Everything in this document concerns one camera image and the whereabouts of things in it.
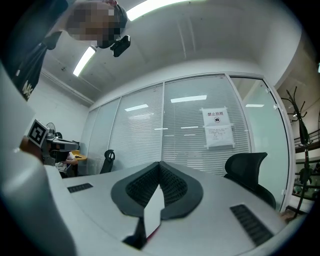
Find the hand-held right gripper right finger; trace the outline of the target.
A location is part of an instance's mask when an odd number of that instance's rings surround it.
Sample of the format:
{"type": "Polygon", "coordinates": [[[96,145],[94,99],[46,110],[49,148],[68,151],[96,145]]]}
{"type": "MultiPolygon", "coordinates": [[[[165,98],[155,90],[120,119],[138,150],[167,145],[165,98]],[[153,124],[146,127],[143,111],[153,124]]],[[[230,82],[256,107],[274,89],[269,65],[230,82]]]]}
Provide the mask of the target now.
{"type": "Polygon", "coordinates": [[[204,195],[197,179],[164,161],[159,162],[159,186],[164,197],[164,208],[160,212],[162,221],[188,216],[204,195]]]}

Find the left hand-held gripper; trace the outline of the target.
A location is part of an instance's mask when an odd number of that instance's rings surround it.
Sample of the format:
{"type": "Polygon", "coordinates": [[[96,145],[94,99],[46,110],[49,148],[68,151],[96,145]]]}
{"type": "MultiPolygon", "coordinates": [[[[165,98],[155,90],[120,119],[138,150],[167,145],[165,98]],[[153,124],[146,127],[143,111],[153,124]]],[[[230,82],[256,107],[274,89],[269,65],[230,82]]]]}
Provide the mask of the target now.
{"type": "Polygon", "coordinates": [[[79,149],[77,142],[56,137],[55,130],[38,119],[33,121],[27,138],[40,148],[43,163],[49,166],[64,162],[69,152],[79,149]]]}

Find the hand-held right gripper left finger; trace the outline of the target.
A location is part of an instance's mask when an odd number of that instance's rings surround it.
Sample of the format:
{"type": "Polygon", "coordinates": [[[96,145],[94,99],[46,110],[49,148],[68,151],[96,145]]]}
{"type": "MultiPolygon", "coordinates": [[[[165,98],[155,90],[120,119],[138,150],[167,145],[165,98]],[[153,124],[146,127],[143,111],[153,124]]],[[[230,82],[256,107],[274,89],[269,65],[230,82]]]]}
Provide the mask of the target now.
{"type": "Polygon", "coordinates": [[[159,162],[156,161],[117,181],[111,189],[111,199],[124,215],[142,218],[159,180],[159,162]]]}

